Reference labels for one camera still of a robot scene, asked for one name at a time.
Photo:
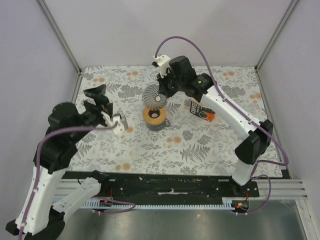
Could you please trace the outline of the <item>wooden dripper ring holder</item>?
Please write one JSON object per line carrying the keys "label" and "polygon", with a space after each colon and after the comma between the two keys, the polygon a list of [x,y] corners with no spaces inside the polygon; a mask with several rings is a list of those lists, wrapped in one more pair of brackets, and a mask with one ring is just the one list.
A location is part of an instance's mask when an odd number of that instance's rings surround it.
{"label": "wooden dripper ring holder", "polygon": [[144,121],[150,125],[160,125],[167,118],[167,111],[165,108],[161,108],[160,110],[150,110],[145,108],[142,111],[142,117]]}

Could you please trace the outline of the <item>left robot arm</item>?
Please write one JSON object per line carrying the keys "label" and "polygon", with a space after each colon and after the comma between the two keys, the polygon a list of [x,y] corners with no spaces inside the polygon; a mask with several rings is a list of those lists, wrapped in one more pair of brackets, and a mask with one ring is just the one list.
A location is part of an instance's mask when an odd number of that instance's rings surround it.
{"label": "left robot arm", "polygon": [[19,216],[6,224],[6,231],[20,240],[55,240],[62,233],[66,221],[86,200],[110,192],[106,175],[97,170],[84,185],[60,202],[53,204],[58,183],[66,173],[77,143],[90,131],[112,130],[120,120],[113,118],[113,104],[106,96],[105,84],[84,90],[85,111],[79,113],[72,102],[56,105],[48,117],[49,127],[34,155],[31,185]]}

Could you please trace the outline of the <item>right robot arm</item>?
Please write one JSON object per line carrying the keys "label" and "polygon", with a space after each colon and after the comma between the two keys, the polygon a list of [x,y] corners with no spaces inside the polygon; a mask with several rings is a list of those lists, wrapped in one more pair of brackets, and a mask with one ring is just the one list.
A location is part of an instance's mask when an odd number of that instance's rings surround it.
{"label": "right robot arm", "polygon": [[197,74],[184,55],[175,58],[161,55],[154,57],[152,64],[159,70],[157,81],[160,94],[170,98],[177,92],[185,93],[213,110],[240,137],[242,142],[234,150],[238,160],[229,191],[235,197],[242,196],[247,191],[247,183],[257,159],[270,146],[274,127],[272,122],[260,121],[244,111],[217,86],[211,76]]}

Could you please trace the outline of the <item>coffee filter paper box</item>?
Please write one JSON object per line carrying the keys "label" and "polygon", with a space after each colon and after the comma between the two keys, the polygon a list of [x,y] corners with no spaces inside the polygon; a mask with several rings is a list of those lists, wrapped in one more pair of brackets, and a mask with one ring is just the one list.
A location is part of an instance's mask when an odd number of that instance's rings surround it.
{"label": "coffee filter paper box", "polygon": [[189,112],[207,122],[212,122],[216,117],[216,113],[212,109],[207,108],[195,99],[190,101]]}

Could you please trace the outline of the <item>grey glass dripper cone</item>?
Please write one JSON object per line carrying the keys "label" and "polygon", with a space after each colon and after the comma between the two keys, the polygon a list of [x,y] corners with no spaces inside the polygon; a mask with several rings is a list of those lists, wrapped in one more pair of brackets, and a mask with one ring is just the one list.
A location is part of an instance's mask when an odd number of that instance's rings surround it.
{"label": "grey glass dripper cone", "polygon": [[160,87],[156,84],[147,86],[142,93],[143,105],[152,111],[157,111],[167,105],[167,97],[159,92]]}

